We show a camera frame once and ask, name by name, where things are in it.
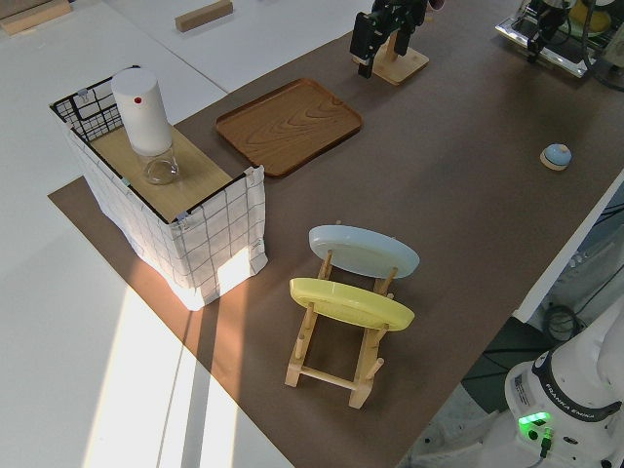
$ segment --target white grid fabric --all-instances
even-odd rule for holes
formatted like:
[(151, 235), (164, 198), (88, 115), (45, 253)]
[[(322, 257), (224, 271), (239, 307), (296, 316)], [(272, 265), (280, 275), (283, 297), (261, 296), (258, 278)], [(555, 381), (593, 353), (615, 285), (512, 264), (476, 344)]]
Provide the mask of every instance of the white grid fabric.
[(67, 125), (63, 128), (102, 212), (121, 229), (138, 257), (167, 280), (187, 308), (203, 307), (266, 265), (262, 167), (248, 168), (183, 220), (167, 224), (89, 144)]

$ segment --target white cylindrical dispenser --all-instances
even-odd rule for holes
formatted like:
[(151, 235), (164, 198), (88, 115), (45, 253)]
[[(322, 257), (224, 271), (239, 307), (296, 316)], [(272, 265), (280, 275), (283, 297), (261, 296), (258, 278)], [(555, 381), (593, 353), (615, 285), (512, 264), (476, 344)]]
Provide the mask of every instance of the white cylindrical dispenser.
[(111, 90), (130, 146), (145, 166), (147, 181), (171, 182), (177, 176), (177, 164), (156, 75), (145, 68), (127, 68), (113, 76)]

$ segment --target light blue plate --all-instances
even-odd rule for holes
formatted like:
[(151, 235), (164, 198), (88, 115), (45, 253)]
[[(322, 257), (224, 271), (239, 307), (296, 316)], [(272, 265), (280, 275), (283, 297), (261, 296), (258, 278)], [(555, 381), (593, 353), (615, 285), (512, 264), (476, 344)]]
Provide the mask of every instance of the light blue plate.
[(331, 251), (331, 264), (343, 270), (372, 278), (387, 278), (397, 267), (395, 278), (415, 270), (420, 258), (402, 242), (360, 227), (317, 226), (310, 230), (310, 249), (319, 258)]

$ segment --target transparent container base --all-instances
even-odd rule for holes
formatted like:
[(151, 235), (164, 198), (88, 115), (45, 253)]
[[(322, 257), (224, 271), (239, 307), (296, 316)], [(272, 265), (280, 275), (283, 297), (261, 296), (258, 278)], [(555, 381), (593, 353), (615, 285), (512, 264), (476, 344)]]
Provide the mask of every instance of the transparent container base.
[(179, 178), (179, 167), (174, 148), (170, 147), (157, 156), (139, 156), (143, 165), (143, 177), (154, 185), (165, 185)]

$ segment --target small round toy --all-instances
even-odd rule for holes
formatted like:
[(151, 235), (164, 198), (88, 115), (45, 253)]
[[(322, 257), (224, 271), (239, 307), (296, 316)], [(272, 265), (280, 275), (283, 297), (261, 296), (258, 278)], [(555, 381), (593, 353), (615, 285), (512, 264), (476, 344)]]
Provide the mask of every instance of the small round toy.
[(559, 143), (551, 144), (539, 155), (542, 164), (553, 171), (563, 171), (571, 159), (572, 153), (569, 148)]

